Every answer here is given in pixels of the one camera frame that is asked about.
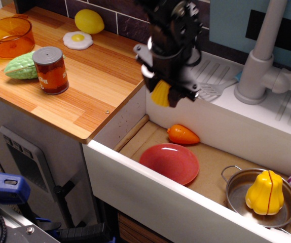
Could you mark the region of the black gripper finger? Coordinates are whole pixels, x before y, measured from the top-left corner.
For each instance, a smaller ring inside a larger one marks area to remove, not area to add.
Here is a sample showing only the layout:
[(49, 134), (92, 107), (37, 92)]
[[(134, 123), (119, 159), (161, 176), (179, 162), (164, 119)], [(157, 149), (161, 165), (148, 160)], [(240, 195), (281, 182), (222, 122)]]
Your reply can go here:
[(175, 108), (178, 102), (187, 96), (185, 90), (171, 86), (168, 91), (169, 106)]
[(144, 74), (143, 79), (146, 85), (146, 88), (150, 93), (152, 93), (157, 86), (158, 82), (161, 80), (156, 74)]

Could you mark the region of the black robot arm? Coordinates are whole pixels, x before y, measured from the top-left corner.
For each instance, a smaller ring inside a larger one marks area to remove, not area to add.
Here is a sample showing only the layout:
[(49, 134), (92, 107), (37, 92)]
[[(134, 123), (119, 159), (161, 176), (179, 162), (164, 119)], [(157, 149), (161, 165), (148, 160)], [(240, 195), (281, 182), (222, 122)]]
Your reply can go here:
[(194, 101), (200, 90), (191, 69), (202, 59), (197, 38), (202, 23), (192, 1), (136, 1), (148, 16), (150, 38), (134, 47), (146, 88), (160, 106)]

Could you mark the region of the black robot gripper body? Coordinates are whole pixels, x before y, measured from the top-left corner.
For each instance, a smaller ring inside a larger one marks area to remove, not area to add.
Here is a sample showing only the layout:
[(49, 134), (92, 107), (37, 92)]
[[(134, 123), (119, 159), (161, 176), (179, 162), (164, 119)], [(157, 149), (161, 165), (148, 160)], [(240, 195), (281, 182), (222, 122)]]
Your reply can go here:
[(156, 47), (150, 38), (146, 45), (137, 44), (133, 48), (136, 60), (141, 64), (142, 75), (154, 73), (171, 86), (185, 90), (186, 98), (195, 101), (200, 87), (191, 69), (201, 62), (197, 38), (170, 56), (160, 55)]

